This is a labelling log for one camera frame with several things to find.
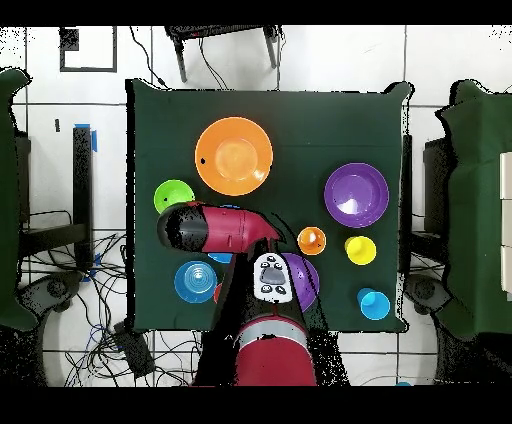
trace blue cup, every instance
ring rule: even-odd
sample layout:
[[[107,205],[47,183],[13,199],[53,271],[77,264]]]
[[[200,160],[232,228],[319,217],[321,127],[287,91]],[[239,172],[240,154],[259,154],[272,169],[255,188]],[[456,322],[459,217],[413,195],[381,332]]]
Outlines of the blue cup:
[[[190,261],[176,271],[174,288],[188,303],[203,303],[213,296],[217,287],[217,275],[206,262]]]
[[[359,290],[357,302],[363,315],[372,321],[385,318],[391,309],[391,303],[384,293],[369,288]]]

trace grout line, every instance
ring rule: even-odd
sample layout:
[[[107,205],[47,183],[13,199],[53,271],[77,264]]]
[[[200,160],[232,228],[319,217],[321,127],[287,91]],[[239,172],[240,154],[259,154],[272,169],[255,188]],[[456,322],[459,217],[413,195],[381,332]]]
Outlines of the grout line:
[[[153,330],[153,363],[155,362],[155,330]],[[155,387],[155,369],[153,369],[153,387]]]
[[[126,103],[29,103],[28,96],[25,102],[13,102],[13,106],[126,106]]]
[[[340,352],[342,355],[437,355],[437,353],[422,352]]]
[[[155,333],[153,332],[153,346],[155,346]],[[43,352],[46,353],[87,353],[87,350],[66,350],[66,349],[44,349]],[[168,350],[154,350],[154,354],[162,354],[162,353],[187,353],[190,354],[192,352],[191,350],[173,350],[172,352]],[[396,352],[340,352],[342,355],[396,355]],[[433,352],[398,352],[399,355],[416,355],[416,356],[436,356],[437,353]]]
[[[442,109],[443,107],[446,107],[446,106],[448,106],[448,105],[444,105],[444,106],[441,106],[441,105],[409,105],[409,106],[404,106],[404,107],[409,107],[412,109],[421,109],[421,108]]]
[[[149,31],[151,33],[151,46],[150,46],[150,56],[151,56],[151,70],[154,72],[153,69],[153,27],[149,27]],[[153,72],[151,72],[151,84],[153,84]]]
[[[126,231],[126,228],[93,228],[92,231]]]
[[[404,25],[404,74],[403,81],[405,81],[405,72],[407,70],[407,25]]]
[[[396,335],[396,378],[395,378],[395,384],[398,384],[398,367],[400,365],[400,355],[398,354],[400,352],[400,334]]]
[[[24,38],[25,38],[25,72],[27,72],[28,67],[28,29],[25,27],[24,30]],[[25,132],[28,136],[28,84],[25,86]],[[27,220],[27,229],[30,231],[30,214],[28,216]],[[28,284],[32,284],[32,260],[30,259],[30,256],[28,258]]]

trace white tile floor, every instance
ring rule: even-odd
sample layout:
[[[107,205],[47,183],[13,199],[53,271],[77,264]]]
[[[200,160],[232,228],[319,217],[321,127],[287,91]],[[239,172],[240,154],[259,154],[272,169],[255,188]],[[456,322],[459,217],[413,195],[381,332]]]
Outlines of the white tile floor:
[[[80,28],[80,51],[67,52],[67,66],[110,66],[110,28]],[[512,84],[512,28],[510,26],[285,26],[282,50],[281,90],[382,92],[396,81],[414,84],[411,99],[410,132],[413,136],[413,211],[424,212],[422,162],[426,141],[444,135],[434,112],[447,104],[451,84],[474,78],[493,91]],[[172,88],[217,88],[199,51],[197,41],[185,43],[188,82],[179,77],[171,40],[162,27],[134,27],[147,49],[156,74]],[[32,139],[30,201],[32,212],[72,208],[71,133],[74,124],[89,123],[98,134],[94,166],[94,228],[96,238],[124,234],[126,171],[125,78],[144,78],[157,85],[148,70],[146,57],[136,45],[128,27],[117,28],[117,73],[61,73],[57,28],[0,29],[0,67],[26,69],[33,78],[27,89],[14,97],[12,111],[16,125]],[[276,71],[270,68],[261,30],[207,38],[204,52],[229,88],[269,90],[276,86]],[[59,119],[60,132],[55,130]],[[34,217],[33,227],[66,223],[66,216]],[[421,218],[414,227],[422,229]],[[105,244],[98,246],[100,253]],[[122,265],[118,251],[104,262]],[[23,282],[35,280],[45,266],[25,263]],[[104,275],[98,278],[105,282]],[[124,318],[124,280],[114,284],[108,303],[113,321]],[[98,296],[91,283],[82,283],[80,295],[88,306],[93,324],[99,323]],[[75,361],[83,356],[90,326],[84,306],[75,298],[70,309],[53,313],[46,327],[44,358],[51,385],[64,384],[70,370],[65,351]],[[436,367],[436,337],[430,317],[419,316],[404,300],[403,316],[409,330],[396,334],[340,334],[339,347],[353,385],[394,385],[397,381],[431,384]],[[190,332],[150,332],[150,347],[157,365],[165,369],[190,371],[197,365],[192,356]],[[168,346],[183,343],[167,353]],[[155,385],[160,373],[148,376]],[[190,381],[190,372],[178,373]],[[91,385],[111,385],[95,379]],[[134,385],[124,377],[121,385]],[[158,386],[176,385],[163,375]],[[144,379],[137,386],[146,386]]]

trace dark green tablecloth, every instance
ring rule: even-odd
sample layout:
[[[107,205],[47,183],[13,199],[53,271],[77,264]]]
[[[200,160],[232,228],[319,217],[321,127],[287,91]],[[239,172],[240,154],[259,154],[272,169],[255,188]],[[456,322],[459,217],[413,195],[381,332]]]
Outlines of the dark green tablecloth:
[[[0,325],[31,330],[37,319],[15,296],[21,278],[18,257],[20,237],[20,196],[12,99],[29,82],[19,69],[0,68]]]
[[[318,226],[325,231],[326,249],[308,259],[320,275],[320,296],[331,330],[404,330],[404,324],[395,317],[394,305],[401,107],[410,92],[409,84],[397,84],[387,94],[161,91],[140,80],[133,80],[132,84],[137,328],[210,328],[213,300],[200,305],[182,301],[174,290],[174,274],[185,261],[204,260],[221,280],[226,266],[204,254],[165,249],[155,229],[155,189],[165,180],[181,179],[192,187],[197,200],[258,210],[282,228],[271,215],[275,212],[296,234],[305,226]],[[255,121],[272,142],[272,170],[257,190],[245,196],[214,192],[201,180],[194,164],[194,149],[202,131],[228,116]],[[349,162],[367,162],[378,168],[390,191],[389,206],[382,218],[359,230],[338,224],[323,201],[327,178]],[[346,257],[343,243],[353,235],[369,236],[377,244],[377,258],[370,265],[360,267]],[[289,243],[282,246],[282,251],[295,249]],[[392,313],[381,321],[365,319],[356,301],[356,293],[362,287],[384,292],[391,300]]]
[[[500,153],[512,151],[512,95],[456,83],[441,112],[458,164],[449,179],[447,277],[451,300],[438,314],[459,339],[512,334],[512,302],[501,289]]]

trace green bowl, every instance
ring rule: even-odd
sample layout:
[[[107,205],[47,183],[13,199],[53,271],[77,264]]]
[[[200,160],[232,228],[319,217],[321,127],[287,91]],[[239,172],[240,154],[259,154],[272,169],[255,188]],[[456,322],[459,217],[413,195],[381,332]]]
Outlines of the green bowl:
[[[190,186],[181,180],[169,180],[158,186],[153,202],[158,213],[179,202],[194,200],[194,192]]]

